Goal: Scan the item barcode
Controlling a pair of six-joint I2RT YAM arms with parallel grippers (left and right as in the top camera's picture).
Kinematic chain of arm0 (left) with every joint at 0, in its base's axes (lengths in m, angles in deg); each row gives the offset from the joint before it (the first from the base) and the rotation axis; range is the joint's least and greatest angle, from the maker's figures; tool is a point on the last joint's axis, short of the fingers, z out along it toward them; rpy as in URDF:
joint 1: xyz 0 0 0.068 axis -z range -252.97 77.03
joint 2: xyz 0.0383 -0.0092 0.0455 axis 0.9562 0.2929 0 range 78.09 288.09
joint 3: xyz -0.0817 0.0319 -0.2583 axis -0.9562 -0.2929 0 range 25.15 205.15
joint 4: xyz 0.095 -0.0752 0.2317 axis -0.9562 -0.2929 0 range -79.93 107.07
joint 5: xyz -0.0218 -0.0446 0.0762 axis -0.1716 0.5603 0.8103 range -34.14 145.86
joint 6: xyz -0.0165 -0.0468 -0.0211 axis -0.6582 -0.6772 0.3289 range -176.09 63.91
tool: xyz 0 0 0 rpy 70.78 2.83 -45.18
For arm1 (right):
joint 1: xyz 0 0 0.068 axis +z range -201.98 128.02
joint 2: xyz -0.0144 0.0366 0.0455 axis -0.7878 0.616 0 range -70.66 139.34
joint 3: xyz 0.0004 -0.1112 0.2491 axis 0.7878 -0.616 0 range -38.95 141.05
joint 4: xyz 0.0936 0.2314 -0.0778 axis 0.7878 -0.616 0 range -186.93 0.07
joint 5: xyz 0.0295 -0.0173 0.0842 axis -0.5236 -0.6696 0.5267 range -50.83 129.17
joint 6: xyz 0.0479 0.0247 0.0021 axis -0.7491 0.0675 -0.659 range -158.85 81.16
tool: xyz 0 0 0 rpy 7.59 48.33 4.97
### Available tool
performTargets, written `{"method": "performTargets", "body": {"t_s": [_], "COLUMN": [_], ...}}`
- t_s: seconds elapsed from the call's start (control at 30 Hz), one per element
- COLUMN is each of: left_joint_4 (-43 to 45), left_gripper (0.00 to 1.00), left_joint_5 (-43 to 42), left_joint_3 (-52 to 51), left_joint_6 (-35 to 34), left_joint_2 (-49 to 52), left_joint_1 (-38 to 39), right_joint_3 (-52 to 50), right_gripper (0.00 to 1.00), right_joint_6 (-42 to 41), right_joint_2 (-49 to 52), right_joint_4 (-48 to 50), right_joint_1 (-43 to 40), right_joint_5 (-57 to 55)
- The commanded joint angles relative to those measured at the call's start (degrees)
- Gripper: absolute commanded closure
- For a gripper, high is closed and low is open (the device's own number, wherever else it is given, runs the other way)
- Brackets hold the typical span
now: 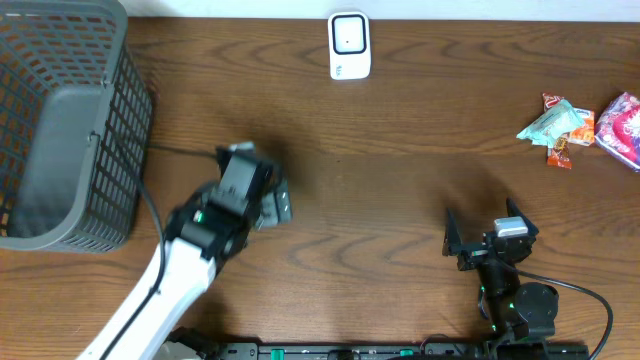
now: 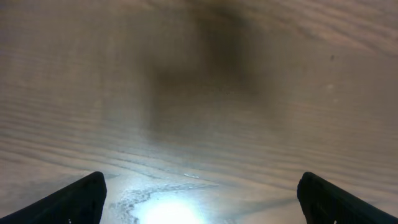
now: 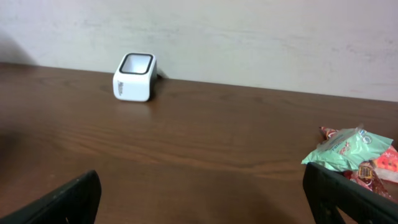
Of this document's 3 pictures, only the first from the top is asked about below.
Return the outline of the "orange snack bar wrapper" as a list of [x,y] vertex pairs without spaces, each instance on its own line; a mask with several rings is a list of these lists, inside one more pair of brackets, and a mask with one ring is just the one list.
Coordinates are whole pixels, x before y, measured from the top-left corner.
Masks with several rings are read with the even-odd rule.
[[[562,96],[553,95],[550,93],[543,93],[543,107],[547,111],[551,107],[555,106],[558,102],[563,100]],[[569,153],[569,134],[562,134],[555,142],[553,147],[547,149],[546,163],[549,166],[555,166],[559,168],[571,169],[572,162],[570,160]]]

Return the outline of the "small orange carton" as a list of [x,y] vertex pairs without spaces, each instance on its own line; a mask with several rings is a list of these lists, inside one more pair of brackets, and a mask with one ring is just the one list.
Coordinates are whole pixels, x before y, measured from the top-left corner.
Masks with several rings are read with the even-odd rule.
[[584,120],[584,125],[572,131],[568,141],[572,144],[588,147],[595,141],[595,113],[581,108],[576,108],[575,112]]

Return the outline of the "mint green wipes packet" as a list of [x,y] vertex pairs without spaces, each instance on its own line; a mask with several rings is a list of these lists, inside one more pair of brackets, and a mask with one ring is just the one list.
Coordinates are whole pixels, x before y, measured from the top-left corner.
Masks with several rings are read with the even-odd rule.
[[534,146],[553,147],[563,134],[571,133],[584,124],[575,108],[563,99],[521,130],[516,138],[530,140]]

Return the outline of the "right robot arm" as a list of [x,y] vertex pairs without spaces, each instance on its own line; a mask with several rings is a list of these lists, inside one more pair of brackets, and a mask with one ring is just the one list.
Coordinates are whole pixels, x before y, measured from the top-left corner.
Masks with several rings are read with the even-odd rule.
[[478,307],[494,337],[480,346],[486,359],[547,359],[545,340],[555,334],[559,295],[540,282],[522,283],[515,265],[532,253],[538,228],[516,204],[494,221],[479,242],[465,243],[452,211],[446,212],[442,254],[455,256],[460,271],[478,273]]

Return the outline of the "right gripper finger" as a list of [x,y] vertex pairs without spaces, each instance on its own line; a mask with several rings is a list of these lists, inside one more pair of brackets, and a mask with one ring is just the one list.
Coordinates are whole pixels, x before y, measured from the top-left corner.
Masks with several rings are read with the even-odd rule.
[[446,226],[443,240],[444,247],[461,247],[462,240],[453,212],[446,209]]
[[516,203],[510,197],[506,198],[506,208],[507,214],[510,217],[520,217],[524,221],[528,230],[535,229],[535,225],[524,215],[524,213],[518,208]]

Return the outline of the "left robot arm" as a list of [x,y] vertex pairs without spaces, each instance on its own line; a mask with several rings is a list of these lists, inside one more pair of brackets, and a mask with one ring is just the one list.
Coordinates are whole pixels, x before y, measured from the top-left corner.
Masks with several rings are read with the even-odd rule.
[[83,359],[151,359],[253,230],[292,219],[282,168],[251,142],[217,149],[221,177],[170,215],[142,277]]

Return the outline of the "purple pink floral pack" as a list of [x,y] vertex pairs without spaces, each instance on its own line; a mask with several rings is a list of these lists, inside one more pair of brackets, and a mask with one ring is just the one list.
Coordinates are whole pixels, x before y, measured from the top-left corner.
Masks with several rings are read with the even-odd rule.
[[639,98],[624,92],[614,99],[595,125],[595,143],[639,172]]

